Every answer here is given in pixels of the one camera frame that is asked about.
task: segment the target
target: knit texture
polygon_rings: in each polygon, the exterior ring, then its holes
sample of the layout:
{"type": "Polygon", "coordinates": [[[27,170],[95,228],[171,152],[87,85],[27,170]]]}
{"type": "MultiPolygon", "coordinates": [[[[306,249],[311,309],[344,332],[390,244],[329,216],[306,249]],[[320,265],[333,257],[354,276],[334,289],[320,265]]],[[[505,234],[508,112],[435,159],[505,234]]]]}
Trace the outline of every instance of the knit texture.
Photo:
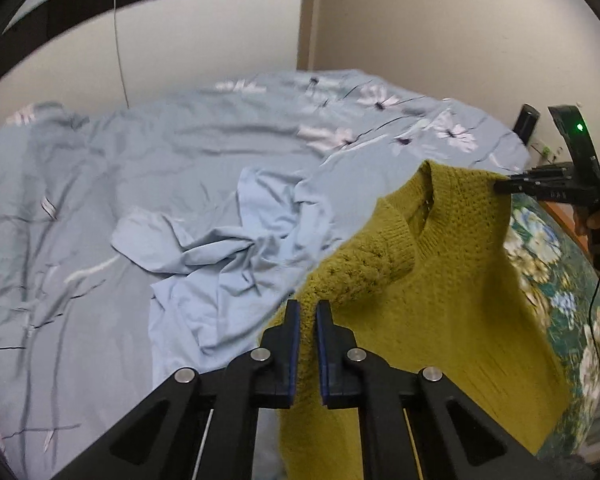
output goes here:
{"type": "Polygon", "coordinates": [[[391,366],[439,367],[529,451],[553,429],[570,393],[504,252],[510,198],[493,192],[498,178],[423,163],[308,276],[296,295],[302,305],[296,401],[280,411],[290,480],[363,476],[357,410],[321,406],[318,300],[329,300],[334,322],[391,366]]]}

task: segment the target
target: silver screw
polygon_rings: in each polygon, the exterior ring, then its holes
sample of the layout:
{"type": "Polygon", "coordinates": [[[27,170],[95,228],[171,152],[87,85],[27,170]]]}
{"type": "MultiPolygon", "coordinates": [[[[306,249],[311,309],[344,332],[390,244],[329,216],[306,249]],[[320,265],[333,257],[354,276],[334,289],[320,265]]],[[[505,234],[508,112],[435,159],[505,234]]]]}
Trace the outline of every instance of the silver screw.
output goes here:
{"type": "Polygon", "coordinates": [[[254,361],[266,361],[271,357],[271,352],[263,347],[251,350],[251,359],[254,361]]]}
{"type": "Polygon", "coordinates": [[[439,368],[436,368],[435,366],[426,367],[422,371],[422,375],[427,381],[431,381],[432,383],[436,383],[440,379],[442,379],[442,372],[439,368]]]}
{"type": "Polygon", "coordinates": [[[181,368],[174,376],[179,383],[190,383],[196,376],[196,372],[191,368],[181,368]]]}
{"type": "Polygon", "coordinates": [[[366,359],[366,352],[362,348],[352,348],[347,352],[347,357],[351,361],[359,363],[360,361],[364,361],[366,359]]]}

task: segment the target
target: triangular cutout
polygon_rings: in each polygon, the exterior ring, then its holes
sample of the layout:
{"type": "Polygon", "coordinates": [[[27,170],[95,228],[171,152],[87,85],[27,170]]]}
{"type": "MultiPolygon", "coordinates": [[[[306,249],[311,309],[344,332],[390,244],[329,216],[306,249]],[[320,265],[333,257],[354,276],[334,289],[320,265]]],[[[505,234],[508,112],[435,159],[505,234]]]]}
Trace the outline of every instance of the triangular cutout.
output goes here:
{"type": "Polygon", "coordinates": [[[158,402],[113,443],[111,453],[134,465],[146,462],[169,406],[168,400],[158,402]]]}
{"type": "Polygon", "coordinates": [[[446,404],[456,433],[464,449],[466,459],[472,466],[481,466],[507,452],[503,443],[484,428],[459,402],[446,404]]]}

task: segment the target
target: black cable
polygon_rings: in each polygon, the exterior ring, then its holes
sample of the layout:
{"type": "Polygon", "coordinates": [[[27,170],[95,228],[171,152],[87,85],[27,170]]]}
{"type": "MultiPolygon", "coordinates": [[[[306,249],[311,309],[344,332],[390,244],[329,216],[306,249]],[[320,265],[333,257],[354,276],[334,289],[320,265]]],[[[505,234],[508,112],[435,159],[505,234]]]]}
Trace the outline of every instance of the black cable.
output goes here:
{"type": "Polygon", "coordinates": [[[596,355],[598,356],[598,363],[600,364],[600,347],[598,346],[598,342],[596,341],[596,336],[593,331],[593,318],[591,317],[591,313],[593,311],[593,302],[596,301],[596,296],[598,295],[599,288],[600,288],[600,273],[598,274],[598,284],[596,285],[596,290],[593,292],[593,297],[591,298],[591,303],[589,303],[589,329],[591,330],[591,338],[593,339],[593,346],[596,349],[596,355]]]}

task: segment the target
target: bed sheet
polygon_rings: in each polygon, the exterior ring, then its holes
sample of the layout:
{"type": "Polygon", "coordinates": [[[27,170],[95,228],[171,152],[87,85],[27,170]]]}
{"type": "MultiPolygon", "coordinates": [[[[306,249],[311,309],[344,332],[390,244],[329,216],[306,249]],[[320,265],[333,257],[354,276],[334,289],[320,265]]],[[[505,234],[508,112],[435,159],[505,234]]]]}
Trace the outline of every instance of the bed sheet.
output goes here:
{"type": "MultiPolygon", "coordinates": [[[[0,128],[0,450],[16,476],[50,478],[151,390],[165,276],[112,248],[123,216],[195,218],[255,166],[313,179],[346,239],[424,158],[509,173],[527,153],[481,110],[358,71],[262,74],[100,118],[15,114],[0,128]]],[[[280,466],[267,438],[256,478],[280,466]]]]}

